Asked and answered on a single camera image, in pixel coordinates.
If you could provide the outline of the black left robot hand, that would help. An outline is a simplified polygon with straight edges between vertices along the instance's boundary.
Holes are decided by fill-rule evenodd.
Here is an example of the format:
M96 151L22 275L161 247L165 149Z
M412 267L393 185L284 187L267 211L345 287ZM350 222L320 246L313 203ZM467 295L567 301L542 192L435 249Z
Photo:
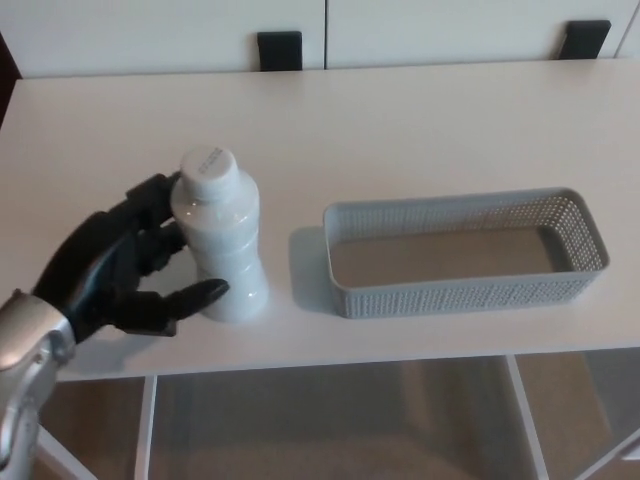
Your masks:
M128 334L173 337L177 324L230 289L223 279L199 281L163 296L140 290L186 245L170 197L180 175L156 174L107 211L89 216L55 252L32 293L60 311L77 342L105 326Z

